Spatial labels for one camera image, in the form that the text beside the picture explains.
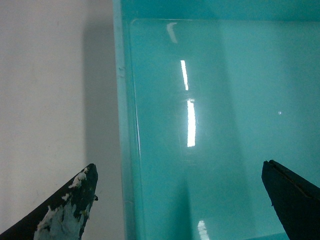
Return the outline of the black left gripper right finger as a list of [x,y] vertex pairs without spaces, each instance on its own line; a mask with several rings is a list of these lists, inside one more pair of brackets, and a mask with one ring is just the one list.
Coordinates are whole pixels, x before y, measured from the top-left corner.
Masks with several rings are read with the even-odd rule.
[[318,240],[320,188],[274,160],[263,162],[261,179],[288,238]]

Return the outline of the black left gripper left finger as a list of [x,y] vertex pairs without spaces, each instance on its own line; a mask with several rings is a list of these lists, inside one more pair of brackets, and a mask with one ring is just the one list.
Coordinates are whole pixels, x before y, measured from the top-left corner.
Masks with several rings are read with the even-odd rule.
[[4,231],[2,240],[80,240],[98,200],[98,172],[91,163],[42,204]]

